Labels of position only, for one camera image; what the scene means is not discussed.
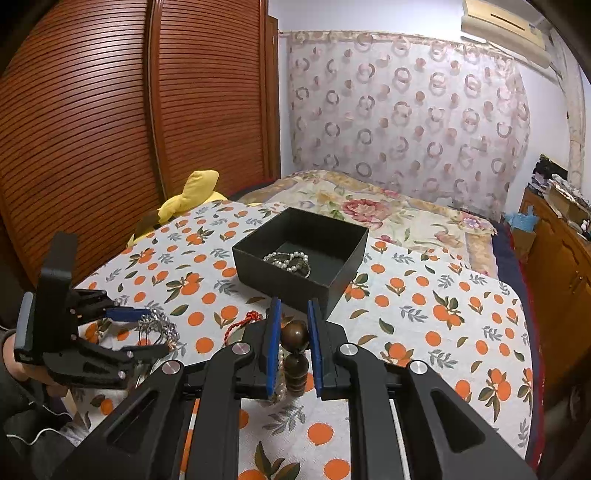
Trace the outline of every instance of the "yellow plush toy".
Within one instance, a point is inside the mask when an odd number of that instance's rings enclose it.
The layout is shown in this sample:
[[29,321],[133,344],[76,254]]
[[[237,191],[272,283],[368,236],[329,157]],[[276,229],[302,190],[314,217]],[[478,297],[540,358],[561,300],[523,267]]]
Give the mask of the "yellow plush toy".
[[132,247],[154,228],[158,228],[179,213],[191,210],[202,203],[227,200],[224,195],[213,190],[218,178],[219,173],[215,170],[197,170],[191,173],[180,195],[169,198],[157,211],[148,213],[140,220],[127,246]]

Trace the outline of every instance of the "curtain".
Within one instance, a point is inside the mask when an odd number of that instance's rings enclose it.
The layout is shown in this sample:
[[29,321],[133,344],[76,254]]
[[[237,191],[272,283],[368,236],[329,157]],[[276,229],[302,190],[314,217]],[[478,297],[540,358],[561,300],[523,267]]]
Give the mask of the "curtain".
[[585,97],[583,93],[583,79],[579,63],[574,58],[564,40],[555,29],[552,29],[551,39],[557,67],[562,75],[558,77],[560,87],[566,97],[569,122],[569,182],[577,189],[583,181],[583,159],[585,155]]
[[299,170],[341,171],[500,218],[530,132],[511,57],[371,32],[294,32],[288,46]]

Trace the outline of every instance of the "blue gripper pad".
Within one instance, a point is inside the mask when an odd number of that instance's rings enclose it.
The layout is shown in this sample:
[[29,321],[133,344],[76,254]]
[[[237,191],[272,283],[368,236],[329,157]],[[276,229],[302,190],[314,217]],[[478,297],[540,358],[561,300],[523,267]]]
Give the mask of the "blue gripper pad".
[[271,398],[275,391],[275,380],[277,379],[277,365],[279,363],[279,337],[281,334],[281,300],[277,299],[274,308],[270,313],[271,318],[267,319],[273,323],[271,329],[271,341],[267,355],[267,397]]
[[320,354],[320,342],[318,340],[318,329],[316,316],[314,315],[314,304],[308,300],[308,330],[310,331],[310,353],[312,357],[312,372],[314,377],[314,388],[316,396],[322,394],[322,356]]
[[105,310],[105,317],[114,322],[139,322],[142,315],[150,315],[150,310],[132,307],[113,307]]

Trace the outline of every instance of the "air conditioner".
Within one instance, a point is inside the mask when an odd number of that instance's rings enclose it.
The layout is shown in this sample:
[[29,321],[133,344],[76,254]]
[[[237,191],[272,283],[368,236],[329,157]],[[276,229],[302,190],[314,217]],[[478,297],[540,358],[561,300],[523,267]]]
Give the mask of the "air conditioner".
[[505,47],[546,69],[550,54],[542,32],[517,15],[480,0],[463,0],[462,31]]

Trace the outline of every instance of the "wooden slats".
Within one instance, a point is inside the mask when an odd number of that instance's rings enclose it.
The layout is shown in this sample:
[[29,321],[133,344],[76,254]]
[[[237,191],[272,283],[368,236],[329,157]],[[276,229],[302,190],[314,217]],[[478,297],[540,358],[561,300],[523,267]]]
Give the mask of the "wooden slats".
[[161,203],[144,105],[144,0],[62,0],[0,79],[0,210],[36,282],[53,234],[74,279],[120,252]]
[[264,181],[259,1],[165,0],[159,83],[170,193],[194,170],[232,194]]

